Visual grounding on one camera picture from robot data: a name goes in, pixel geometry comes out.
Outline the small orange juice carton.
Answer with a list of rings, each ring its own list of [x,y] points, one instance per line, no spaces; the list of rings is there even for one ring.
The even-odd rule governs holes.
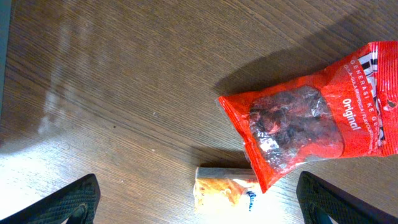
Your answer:
[[[257,210],[262,190],[251,169],[197,167],[193,196],[199,213],[249,213]]]

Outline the red snack bag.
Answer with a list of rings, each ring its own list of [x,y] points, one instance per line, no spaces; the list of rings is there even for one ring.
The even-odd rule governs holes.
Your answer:
[[[300,164],[397,154],[397,42],[371,42],[311,75],[221,96],[262,191]]]

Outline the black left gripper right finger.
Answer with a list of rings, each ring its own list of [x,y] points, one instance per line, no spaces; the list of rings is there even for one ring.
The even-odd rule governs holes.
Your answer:
[[[397,217],[307,171],[300,174],[296,194],[305,223],[397,223]]]

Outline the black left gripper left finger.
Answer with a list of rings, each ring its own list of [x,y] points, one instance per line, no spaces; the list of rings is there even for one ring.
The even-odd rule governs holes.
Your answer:
[[[96,176],[88,174],[1,220],[1,223],[93,224],[100,196]]]

